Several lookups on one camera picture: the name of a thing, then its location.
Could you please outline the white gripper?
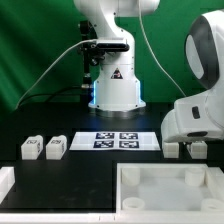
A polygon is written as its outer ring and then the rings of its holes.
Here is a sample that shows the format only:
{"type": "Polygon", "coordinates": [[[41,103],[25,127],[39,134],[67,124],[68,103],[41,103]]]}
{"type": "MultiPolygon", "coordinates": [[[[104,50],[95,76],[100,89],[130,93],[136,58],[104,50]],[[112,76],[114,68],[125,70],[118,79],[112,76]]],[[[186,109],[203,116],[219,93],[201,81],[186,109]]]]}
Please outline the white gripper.
{"type": "Polygon", "coordinates": [[[182,98],[161,124],[162,141],[195,142],[224,139],[224,129],[208,116],[204,98],[182,98]]]}

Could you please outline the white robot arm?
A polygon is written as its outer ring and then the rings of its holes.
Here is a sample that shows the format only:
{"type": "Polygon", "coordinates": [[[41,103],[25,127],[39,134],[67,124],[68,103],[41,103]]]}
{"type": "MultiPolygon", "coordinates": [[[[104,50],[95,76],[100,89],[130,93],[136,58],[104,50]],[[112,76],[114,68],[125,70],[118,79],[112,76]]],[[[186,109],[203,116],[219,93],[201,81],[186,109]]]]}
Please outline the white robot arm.
{"type": "MultiPolygon", "coordinates": [[[[73,1],[97,34],[91,49],[98,57],[100,75],[89,106],[109,114],[143,108],[140,83],[134,74],[134,38],[118,27],[115,19],[152,13],[160,0],[73,1]]],[[[224,9],[205,13],[194,21],[186,38],[185,54],[206,91],[174,103],[161,125],[162,140],[224,139],[224,9]]]]}

